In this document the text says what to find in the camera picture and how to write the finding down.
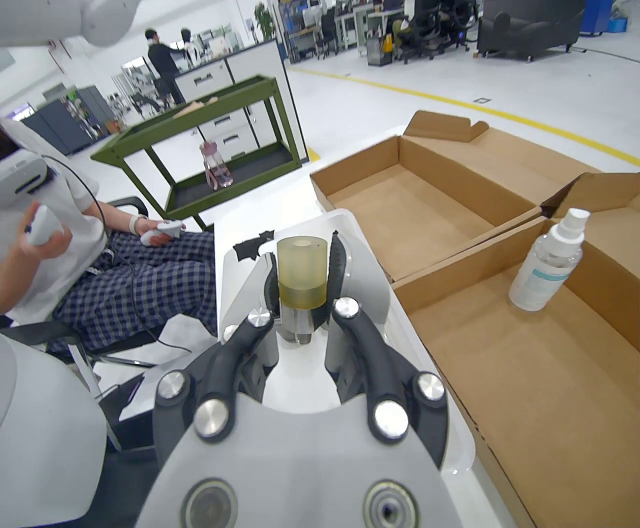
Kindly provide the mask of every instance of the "black tape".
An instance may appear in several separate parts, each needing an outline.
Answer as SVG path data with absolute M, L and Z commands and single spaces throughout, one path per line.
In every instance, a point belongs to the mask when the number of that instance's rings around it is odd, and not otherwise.
M 236 251 L 238 262 L 245 259 L 256 260 L 260 256 L 260 246 L 271 240 L 273 240 L 273 231 L 265 231 L 256 238 L 236 244 L 234 250 Z

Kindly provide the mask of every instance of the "yellow floor line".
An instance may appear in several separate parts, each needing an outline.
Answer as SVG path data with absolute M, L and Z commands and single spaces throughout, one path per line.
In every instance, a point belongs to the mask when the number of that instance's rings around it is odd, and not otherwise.
M 373 86 L 374 88 L 383 88 L 384 90 L 391 90 L 392 92 L 404 93 L 407 95 L 415 95 L 417 97 L 422 97 L 423 99 L 430 99 L 437 102 L 452 104 L 462 108 L 469 108 L 470 110 L 475 110 L 475 111 L 483 112 L 485 114 L 493 115 L 496 117 L 501 117 L 503 119 L 508 119 L 509 121 L 514 121 L 515 123 L 519 123 L 521 125 L 526 125 L 538 130 L 542 130 L 544 132 L 549 132 L 550 134 L 555 134 L 556 136 L 560 136 L 561 138 L 565 138 L 567 140 L 572 140 L 572 141 L 575 141 L 576 143 L 580 143 L 585 147 L 590 147 L 595 150 L 599 150 L 600 152 L 604 152 L 605 154 L 609 154 L 610 156 L 617 157 L 618 159 L 621 159 L 622 161 L 626 161 L 627 163 L 630 163 L 632 165 L 640 166 L 640 157 L 636 157 L 636 156 L 633 156 L 632 154 L 622 152 L 621 150 L 605 145 L 604 143 L 599 143 L 597 141 L 590 140 L 589 138 L 585 138 L 584 136 L 574 134 L 573 132 L 562 130 L 557 127 L 552 127 L 550 125 L 545 125 L 544 123 L 540 123 L 539 121 L 534 121 L 533 119 L 528 119 L 526 117 L 510 114 L 508 112 L 494 110 L 492 108 L 487 108 L 479 104 L 474 104 L 470 102 L 458 101 L 457 99 L 441 97 L 439 95 L 433 95 L 432 93 L 418 92 L 417 90 L 409 90 L 407 88 L 391 86 L 390 84 L 376 83 L 374 81 L 366 81 L 365 79 L 358 79 L 356 77 L 344 77 L 342 75 L 314 72 L 313 70 L 306 70 L 304 68 L 294 67 L 290 69 L 295 72 L 300 72 L 304 74 L 315 75 L 319 77 L 327 77 L 329 79 L 338 79 L 340 81 L 349 81 L 351 83 L 364 84 L 366 86 Z
M 307 152 L 309 153 L 309 161 L 311 161 L 312 163 L 320 159 L 320 156 L 318 156 L 318 153 L 311 147 L 307 147 Z

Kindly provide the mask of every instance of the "cardboard box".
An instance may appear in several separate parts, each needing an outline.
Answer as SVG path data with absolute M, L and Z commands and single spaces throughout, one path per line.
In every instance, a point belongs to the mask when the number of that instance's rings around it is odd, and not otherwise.
M 541 312 L 507 293 L 545 218 L 394 284 L 520 527 L 640 526 L 640 252 L 607 239 L 637 198 L 620 203 L 589 220 L 582 261 Z M 640 239 L 628 234 L 618 242 Z
M 417 112 L 405 133 L 311 175 L 329 211 L 349 209 L 391 282 L 551 214 L 598 171 L 484 122 Z

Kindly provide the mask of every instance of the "hand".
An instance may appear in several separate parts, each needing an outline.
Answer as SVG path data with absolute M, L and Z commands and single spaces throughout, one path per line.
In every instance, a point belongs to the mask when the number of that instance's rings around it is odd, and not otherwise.
M 158 224 L 160 224 L 160 222 L 162 222 L 162 220 L 149 220 L 148 218 L 138 218 L 138 221 L 136 222 L 136 228 L 135 228 L 136 233 L 142 236 L 147 231 L 151 231 L 152 229 L 158 229 Z M 151 242 L 151 245 L 155 246 L 156 248 L 159 248 L 160 246 L 164 246 L 165 244 L 169 243 L 171 240 L 173 240 L 173 237 L 170 237 L 169 235 L 166 235 L 164 233 L 156 237 L 151 237 L 149 239 L 149 241 Z
M 49 239 L 49 242 L 42 246 L 32 246 L 29 244 L 27 242 L 27 235 L 24 232 L 24 229 L 33 222 L 33 218 L 36 216 L 38 207 L 40 207 L 40 203 L 33 202 L 24 213 L 24 216 L 18 226 L 16 244 L 22 253 L 28 257 L 36 259 L 38 262 L 42 260 L 57 259 L 68 250 L 73 235 L 69 228 L 62 224 L 62 228 L 65 230 L 64 233 L 56 231 Z

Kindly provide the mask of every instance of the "wrist strap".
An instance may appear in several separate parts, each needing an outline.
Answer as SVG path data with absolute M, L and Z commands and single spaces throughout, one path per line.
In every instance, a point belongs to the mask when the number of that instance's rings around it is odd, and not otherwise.
M 138 233 L 136 232 L 136 223 L 138 222 L 138 220 L 140 220 L 140 218 L 146 218 L 146 216 L 144 214 L 138 214 L 132 216 L 129 220 L 129 231 L 131 231 L 132 235 L 138 235 Z

